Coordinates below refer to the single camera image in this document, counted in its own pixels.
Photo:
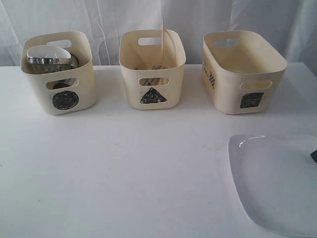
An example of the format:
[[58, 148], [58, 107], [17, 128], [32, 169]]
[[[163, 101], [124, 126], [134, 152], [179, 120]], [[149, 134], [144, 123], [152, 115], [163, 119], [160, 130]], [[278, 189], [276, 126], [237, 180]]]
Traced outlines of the cream bin with circle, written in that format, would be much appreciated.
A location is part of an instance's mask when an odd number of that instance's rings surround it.
[[[60, 72], [33, 74], [27, 62], [27, 50], [37, 45], [57, 46], [77, 57], [79, 67]], [[92, 53], [86, 35], [79, 31], [68, 31], [40, 35], [24, 44], [20, 67], [27, 77], [43, 111], [49, 115], [83, 110], [91, 107], [97, 100]], [[53, 82], [76, 78], [78, 83], [70, 87], [53, 89]]]

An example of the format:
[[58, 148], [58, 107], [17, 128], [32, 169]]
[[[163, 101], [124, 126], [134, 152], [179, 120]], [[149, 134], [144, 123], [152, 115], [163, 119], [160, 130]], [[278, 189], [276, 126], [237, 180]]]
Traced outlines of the steel table knife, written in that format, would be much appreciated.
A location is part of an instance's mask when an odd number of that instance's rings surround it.
[[[153, 66], [152, 70], [158, 70], [158, 69], [162, 69], [161, 65], [159, 66]], [[145, 80], [144, 84], [146, 86], [156, 86], [156, 85], [160, 85], [161, 84], [161, 78], [148, 78]]]

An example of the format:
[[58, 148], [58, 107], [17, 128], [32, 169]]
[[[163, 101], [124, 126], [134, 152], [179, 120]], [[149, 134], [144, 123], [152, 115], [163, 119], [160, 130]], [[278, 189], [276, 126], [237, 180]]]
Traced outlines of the cream bin with square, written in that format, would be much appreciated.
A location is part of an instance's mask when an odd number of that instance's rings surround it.
[[212, 32], [203, 38], [202, 79], [222, 113], [266, 110], [287, 66], [285, 58], [255, 32]]

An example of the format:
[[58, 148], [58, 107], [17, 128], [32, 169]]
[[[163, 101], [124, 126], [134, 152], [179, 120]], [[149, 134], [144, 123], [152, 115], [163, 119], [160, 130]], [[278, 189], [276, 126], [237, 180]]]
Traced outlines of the white curtain backdrop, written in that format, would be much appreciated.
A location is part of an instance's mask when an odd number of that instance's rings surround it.
[[289, 62], [317, 69], [314, 0], [3, 0], [0, 63], [19, 65], [26, 40], [48, 33], [84, 32], [96, 65], [117, 65], [119, 41], [129, 31], [176, 31], [187, 63], [202, 57], [210, 32], [249, 30], [263, 36]]

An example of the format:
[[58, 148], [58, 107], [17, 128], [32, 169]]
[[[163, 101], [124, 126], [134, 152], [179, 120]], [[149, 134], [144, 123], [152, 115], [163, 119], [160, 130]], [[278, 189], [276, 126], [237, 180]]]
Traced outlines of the small white ceramic bowl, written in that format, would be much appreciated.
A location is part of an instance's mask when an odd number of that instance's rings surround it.
[[50, 58], [50, 59], [70, 59], [71, 54], [57, 46], [37, 45], [27, 50], [27, 57], [32, 58]]

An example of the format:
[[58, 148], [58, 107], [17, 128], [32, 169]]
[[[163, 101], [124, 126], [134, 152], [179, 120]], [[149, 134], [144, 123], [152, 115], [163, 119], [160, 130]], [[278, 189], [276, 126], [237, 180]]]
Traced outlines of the steel mug with handle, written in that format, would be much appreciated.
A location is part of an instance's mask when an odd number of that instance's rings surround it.
[[[73, 54], [71, 55], [71, 65], [70, 69], [76, 69], [79, 67], [79, 61], [77, 57]], [[69, 78], [69, 79], [63, 79], [63, 80], [58, 80], [56, 82], [53, 82], [53, 89], [59, 89], [59, 88], [64, 88], [64, 87], [70, 87], [73, 85], [76, 85], [78, 83], [78, 80], [76, 78]]]

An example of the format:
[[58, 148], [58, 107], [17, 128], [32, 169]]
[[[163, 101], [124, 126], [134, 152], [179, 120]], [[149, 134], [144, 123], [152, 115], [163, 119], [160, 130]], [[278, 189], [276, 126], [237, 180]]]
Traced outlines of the large white square plate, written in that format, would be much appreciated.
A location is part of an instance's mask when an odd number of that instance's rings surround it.
[[228, 140], [233, 182], [247, 216], [281, 235], [317, 235], [317, 149], [312, 135], [237, 134]]

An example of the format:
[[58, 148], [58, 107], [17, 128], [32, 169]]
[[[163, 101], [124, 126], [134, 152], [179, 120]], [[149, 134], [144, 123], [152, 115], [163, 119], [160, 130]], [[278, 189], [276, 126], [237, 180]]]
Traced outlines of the cream bin with triangle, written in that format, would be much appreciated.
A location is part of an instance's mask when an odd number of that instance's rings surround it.
[[185, 62], [185, 50], [175, 31], [125, 33], [121, 38], [119, 63], [129, 105], [138, 110], [176, 106]]

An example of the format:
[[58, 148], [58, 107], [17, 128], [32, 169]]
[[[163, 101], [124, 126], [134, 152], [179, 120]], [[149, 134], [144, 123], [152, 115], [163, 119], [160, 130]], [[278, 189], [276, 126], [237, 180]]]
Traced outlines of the stainless steel bowl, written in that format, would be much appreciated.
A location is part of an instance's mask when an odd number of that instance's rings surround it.
[[72, 59], [27, 57], [27, 62], [33, 74], [46, 74], [69, 70]]

